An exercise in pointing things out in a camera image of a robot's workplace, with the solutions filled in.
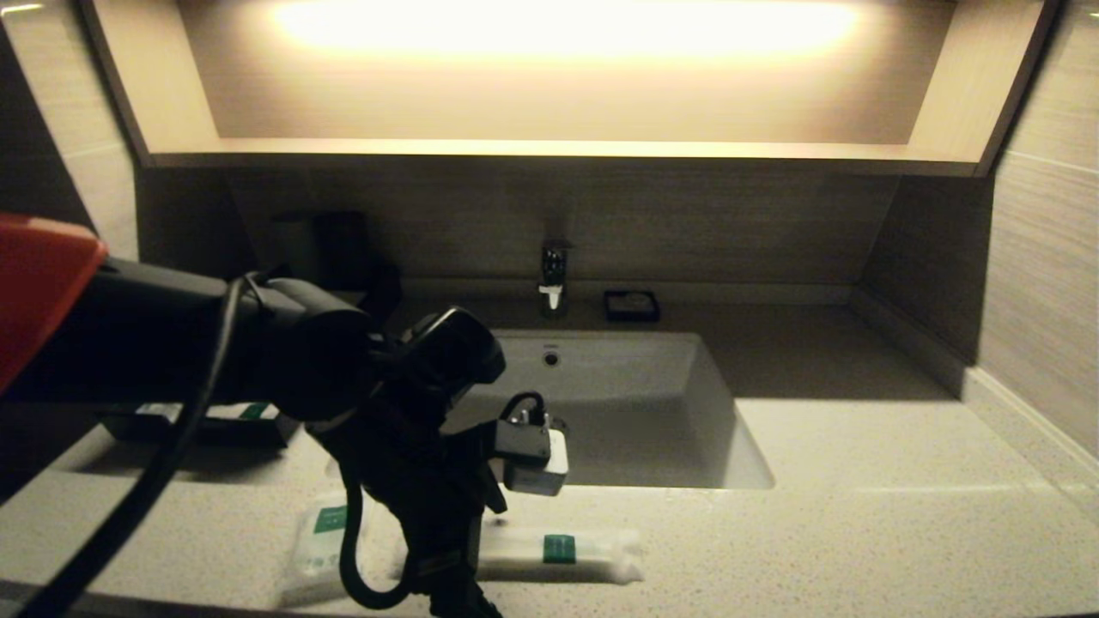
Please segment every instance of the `speckled countertop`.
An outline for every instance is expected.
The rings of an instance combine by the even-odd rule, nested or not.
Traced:
[[[495,328],[607,328],[580,304],[568,319],[541,324],[531,304],[466,305]],[[398,320],[426,308],[407,307]],[[846,309],[671,306],[659,330],[703,336],[776,487],[509,494],[515,525],[640,529],[645,581],[486,583],[504,616],[1099,611],[1099,529]],[[97,429],[0,508],[0,596],[45,581],[125,492],[143,456]],[[278,609],[279,581],[299,514],[338,487],[326,465],[301,434],[276,456],[195,453],[85,607],[288,611]],[[397,527],[382,509],[369,527],[365,566],[380,587]],[[296,611],[363,613],[346,599]],[[387,613],[426,614],[425,599]]]

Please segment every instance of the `faucet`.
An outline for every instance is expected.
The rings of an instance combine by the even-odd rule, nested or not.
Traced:
[[[546,318],[565,316],[565,265],[568,243],[547,242],[542,246],[542,314]]]

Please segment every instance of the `illuminated shelf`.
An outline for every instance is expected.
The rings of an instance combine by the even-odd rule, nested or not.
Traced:
[[[719,157],[980,175],[1053,0],[91,0],[143,163]]]

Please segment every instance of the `white sink basin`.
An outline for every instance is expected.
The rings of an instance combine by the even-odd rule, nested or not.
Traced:
[[[477,385],[444,431],[537,390],[568,422],[570,485],[766,489],[775,479],[696,334],[493,331],[508,369]]]

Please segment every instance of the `baseboard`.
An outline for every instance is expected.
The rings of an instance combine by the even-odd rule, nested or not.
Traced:
[[[855,288],[851,309],[907,353],[1099,526],[1099,460],[996,376],[966,366],[934,333],[873,294]]]
[[[534,279],[401,279],[404,296],[419,300],[537,299]],[[851,286],[796,284],[707,284],[677,282],[574,280],[566,289],[574,300],[602,300],[608,289],[643,289],[665,304],[696,305],[847,305]]]
[[[1099,460],[980,367],[966,369],[962,402],[1099,526]]]

